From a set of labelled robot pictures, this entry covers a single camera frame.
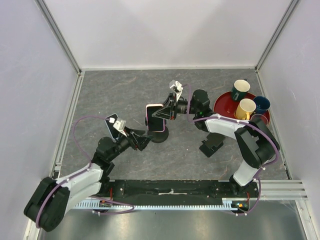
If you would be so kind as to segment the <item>black round phone stand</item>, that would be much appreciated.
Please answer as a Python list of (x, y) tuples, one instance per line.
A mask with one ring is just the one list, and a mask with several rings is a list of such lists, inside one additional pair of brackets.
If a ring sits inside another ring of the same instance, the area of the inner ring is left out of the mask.
[(166, 126), (166, 123), (167, 123), (166, 120), (164, 120), (165, 129), (163, 132), (150, 132), (147, 130), (147, 134), (149, 136), (153, 136), (153, 140), (152, 140), (153, 143), (163, 143), (169, 137), (169, 130)]

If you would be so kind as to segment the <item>pink phone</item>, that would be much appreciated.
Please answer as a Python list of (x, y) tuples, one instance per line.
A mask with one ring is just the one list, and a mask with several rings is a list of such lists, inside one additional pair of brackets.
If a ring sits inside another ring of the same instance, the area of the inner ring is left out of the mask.
[(152, 114), (160, 110), (164, 105), (161, 103), (147, 104), (146, 110), (146, 126), (149, 132), (162, 133), (165, 131), (165, 120), (159, 117), (153, 117)]

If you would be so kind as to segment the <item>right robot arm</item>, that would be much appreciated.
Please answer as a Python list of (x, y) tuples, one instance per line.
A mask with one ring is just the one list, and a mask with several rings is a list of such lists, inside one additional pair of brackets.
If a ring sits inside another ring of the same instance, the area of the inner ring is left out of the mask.
[(190, 92), (187, 99), (174, 90), (164, 103), (148, 107), (149, 131), (163, 132), (165, 121), (175, 120), (178, 114), (185, 114), (190, 123), (217, 142), (203, 142), (200, 150), (207, 157), (220, 148), (226, 137), (236, 140), (243, 161), (230, 178), (229, 191), (235, 197), (242, 196), (263, 168), (279, 158), (280, 145), (262, 120), (238, 120), (215, 113), (210, 108), (208, 93), (202, 89)]

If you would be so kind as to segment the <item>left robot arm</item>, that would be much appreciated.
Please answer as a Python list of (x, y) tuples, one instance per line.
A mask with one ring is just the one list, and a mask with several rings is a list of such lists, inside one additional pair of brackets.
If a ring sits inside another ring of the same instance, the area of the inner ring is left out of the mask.
[(153, 136), (144, 130), (126, 127), (116, 140), (103, 137), (98, 141), (95, 153), (85, 167), (65, 177), (43, 178), (23, 214), (37, 228), (46, 232), (54, 230), (65, 214), (84, 199), (98, 195), (106, 196), (110, 191), (109, 174), (114, 168), (113, 160), (128, 148), (143, 151)]

